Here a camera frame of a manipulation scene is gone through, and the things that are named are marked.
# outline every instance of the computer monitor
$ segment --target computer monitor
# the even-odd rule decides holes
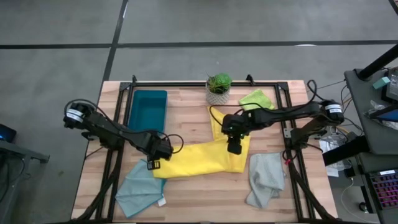
[[[381,121],[398,122],[398,105],[391,105],[383,110],[373,112],[369,117]]]
[[[0,141],[12,143],[17,132],[3,124],[0,124]]]

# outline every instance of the white label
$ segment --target white label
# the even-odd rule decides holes
[[[71,114],[71,113],[67,113],[67,117],[68,117],[68,118],[71,118],[71,119],[75,119],[75,120],[77,120],[77,121],[79,121],[79,122],[83,122],[83,119],[82,119],[81,117],[76,116],[76,115]]]
[[[160,207],[166,204],[166,198],[164,197],[164,194],[162,194],[162,196],[163,196],[163,197],[157,201],[157,204],[158,204]]]
[[[330,109],[331,113],[341,113],[341,109]]]
[[[83,115],[82,112],[74,110],[74,109],[68,109],[67,113],[71,113],[71,114],[74,114],[74,115],[77,115],[77,116],[82,116]]]
[[[387,170],[387,171],[382,171],[380,172],[380,175],[386,175],[386,174],[395,174],[396,172],[394,170]]]
[[[341,106],[340,105],[329,105],[329,106],[325,107],[326,110],[333,109],[333,108],[341,109]]]

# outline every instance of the gray floor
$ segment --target gray floor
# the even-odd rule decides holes
[[[133,0],[129,5],[120,43],[398,38],[398,17],[380,0]]]
[[[122,0],[0,0],[0,44],[110,43]],[[398,16],[388,1],[130,0],[119,42],[379,40],[398,38]],[[391,45],[118,49],[110,80],[203,80],[228,72],[234,79],[343,79]],[[87,142],[63,128],[64,104],[98,99],[108,49],[0,50],[0,123],[18,130],[17,143],[50,154],[30,168],[13,223],[70,218]],[[319,91],[338,100],[344,84]],[[358,122],[354,106],[347,116]],[[344,180],[332,182],[339,217],[360,220],[341,206]],[[345,193],[358,211],[358,188]]]

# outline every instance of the light blue cloth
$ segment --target light blue cloth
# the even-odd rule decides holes
[[[255,154],[250,157],[249,181],[251,192],[246,203],[266,208],[271,198],[285,189],[284,170],[280,153]]]
[[[152,171],[147,169],[147,162],[140,160],[124,178],[116,200],[125,216],[131,218],[163,198],[165,183],[166,179],[155,178]]]

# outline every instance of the light green cloth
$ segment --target light green cloth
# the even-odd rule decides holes
[[[163,198],[166,179],[154,178],[147,162],[140,160],[124,178],[116,194],[116,200],[127,218],[141,212]]]
[[[271,103],[271,100],[261,90],[254,90],[252,93],[239,100],[239,105],[243,105],[246,103],[258,103],[263,108],[267,108],[270,110],[273,110],[275,108],[275,106]],[[257,105],[246,105],[242,107],[244,110],[259,108]]]

